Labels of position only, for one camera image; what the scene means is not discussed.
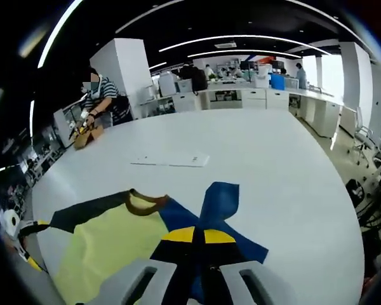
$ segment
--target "floor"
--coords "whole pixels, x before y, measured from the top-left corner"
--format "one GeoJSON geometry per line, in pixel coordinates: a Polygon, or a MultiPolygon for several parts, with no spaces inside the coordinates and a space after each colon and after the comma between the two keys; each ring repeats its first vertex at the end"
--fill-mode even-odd
{"type": "MultiPolygon", "coordinates": [[[[370,160],[369,168],[366,167],[366,162],[363,159],[360,160],[360,165],[356,164],[358,160],[358,153],[351,152],[350,154],[347,154],[347,150],[353,146],[353,138],[343,129],[339,128],[333,139],[326,139],[319,137],[304,121],[300,119],[298,120],[324,149],[325,153],[337,169],[337,172],[340,174],[344,184],[346,184],[350,179],[362,181],[363,177],[370,176],[376,170],[375,166],[371,162],[374,153],[373,151],[365,152],[367,158],[370,160]]],[[[29,219],[32,219],[31,194],[29,194],[26,198],[25,220],[29,219]]],[[[36,236],[32,235],[28,237],[27,250],[39,264],[43,265],[43,259],[39,251],[36,236]]],[[[14,255],[13,261],[15,263],[15,269],[20,274],[22,280],[41,304],[65,304],[59,296],[56,288],[53,286],[52,280],[46,273],[39,273],[33,270],[17,255],[14,255]]]]}

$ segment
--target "woman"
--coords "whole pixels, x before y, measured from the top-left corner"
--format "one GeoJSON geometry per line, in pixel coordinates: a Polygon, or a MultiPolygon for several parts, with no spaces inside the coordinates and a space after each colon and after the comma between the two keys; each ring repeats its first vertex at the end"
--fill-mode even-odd
{"type": "Polygon", "coordinates": [[[105,128],[132,121],[127,97],[120,96],[116,85],[94,68],[90,67],[88,72],[90,81],[83,83],[88,93],[84,102],[84,108],[89,112],[87,124],[93,124],[98,117],[105,128]]]}

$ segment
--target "cabinet drawer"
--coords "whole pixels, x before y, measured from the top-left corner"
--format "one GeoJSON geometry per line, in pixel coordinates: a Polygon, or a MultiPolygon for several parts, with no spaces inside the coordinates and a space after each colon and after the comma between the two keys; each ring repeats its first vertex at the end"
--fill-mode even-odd
{"type": "Polygon", "coordinates": [[[244,98],[255,98],[255,99],[265,99],[265,89],[251,89],[241,91],[242,99],[244,98]]]}
{"type": "Polygon", "coordinates": [[[244,98],[241,103],[244,109],[266,109],[267,108],[267,103],[265,99],[244,98]]]}
{"type": "Polygon", "coordinates": [[[267,99],[268,100],[288,100],[290,99],[290,94],[285,91],[279,90],[267,90],[267,99]]]}

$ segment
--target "black ceiling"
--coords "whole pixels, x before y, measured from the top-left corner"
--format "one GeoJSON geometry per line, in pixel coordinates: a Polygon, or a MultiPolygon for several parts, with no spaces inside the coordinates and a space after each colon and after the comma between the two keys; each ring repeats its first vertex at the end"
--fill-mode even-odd
{"type": "MultiPolygon", "coordinates": [[[[242,38],[205,41],[158,52],[173,44],[210,36],[268,35],[303,43],[324,39],[354,40],[331,20],[286,0],[227,3],[222,0],[185,0],[141,18],[118,34],[115,31],[126,22],[153,6],[167,3],[167,0],[84,0],[55,39],[44,69],[37,72],[45,43],[71,2],[0,1],[0,88],[4,90],[0,100],[0,126],[11,122],[13,133],[28,128],[33,98],[36,99],[34,122],[37,123],[34,126],[37,128],[48,123],[54,110],[79,98],[76,70],[86,65],[90,57],[114,37],[143,39],[150,66],[161,62],[168,65],[183,62],[188,55],[216,50],[214,44],[219,42],[235,41],[238,48],[254,50],[286,51],[297,46],[270,39],[242,38]],[[37,28],[46,34],[28,56],[21,57],[20,46],[37,28]]],[[[303,2],[347,22],[339,5],[332,6],[327,1],[303,2]]],[[[336,47],[325,50],[338,52],[336,47]]],[[[313,54],[319,53],[306,50],[297,55],[313,54]]]]}

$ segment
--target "white pillar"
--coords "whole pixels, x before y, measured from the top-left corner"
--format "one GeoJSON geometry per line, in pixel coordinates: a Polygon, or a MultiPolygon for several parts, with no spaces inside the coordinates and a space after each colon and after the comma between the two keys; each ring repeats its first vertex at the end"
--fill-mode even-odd
{"type": "Polygon", "coordinates": [[[143,100],[144,88],[152,85],[144,42],[115,38],[90,59],[90,65],[127,94],[133,117],[141,118],[138,104],[143,100]]]}
{"type": "Polygon", "coordinates": [[[369,126],[373,107],[373,76],[370,56],[358,44],[340,43],[344,72],[344,104],[361,108],[363,125],[369,126]]]}
{"type": "Polygon", "coordinates": [[[323,68],[322,68],[322,58],[316,57],[316,74],[317,74],[317,85],[318,87],[323,87],[323,68]]]}

